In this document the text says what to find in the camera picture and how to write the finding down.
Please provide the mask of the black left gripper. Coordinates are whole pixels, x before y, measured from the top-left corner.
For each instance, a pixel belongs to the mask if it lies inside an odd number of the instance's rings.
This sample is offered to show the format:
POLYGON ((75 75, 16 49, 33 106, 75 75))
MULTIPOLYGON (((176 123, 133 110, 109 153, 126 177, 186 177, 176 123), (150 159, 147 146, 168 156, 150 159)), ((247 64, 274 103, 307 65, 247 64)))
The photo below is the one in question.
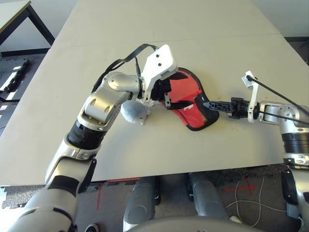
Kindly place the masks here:
MULTIPOLYGON (((175 73, 171 76, 172 80, 187 79, 185 73, 175 73)), ((166 109, 183 109, 187 106, 194 104, 193 101, 178 101, 171 102, 168 93, 171 92, 170 80, 157 80, 152 89, 152 100, 153 101, 164 101, 164 106, 166 109)))

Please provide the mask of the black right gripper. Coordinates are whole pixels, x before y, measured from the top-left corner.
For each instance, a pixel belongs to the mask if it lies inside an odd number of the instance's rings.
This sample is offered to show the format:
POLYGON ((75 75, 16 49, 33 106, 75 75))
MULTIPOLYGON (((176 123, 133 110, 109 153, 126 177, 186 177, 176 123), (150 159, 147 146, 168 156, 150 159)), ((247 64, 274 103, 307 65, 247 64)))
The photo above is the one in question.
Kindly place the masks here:
POLYGON ((250 102, 243 98, 232 97, 231 102, 225 101, 207 101, 204 106, 210 110, 230 112, 228 117, 232 119, 241 119, 248 117, 248 106, 250 102))

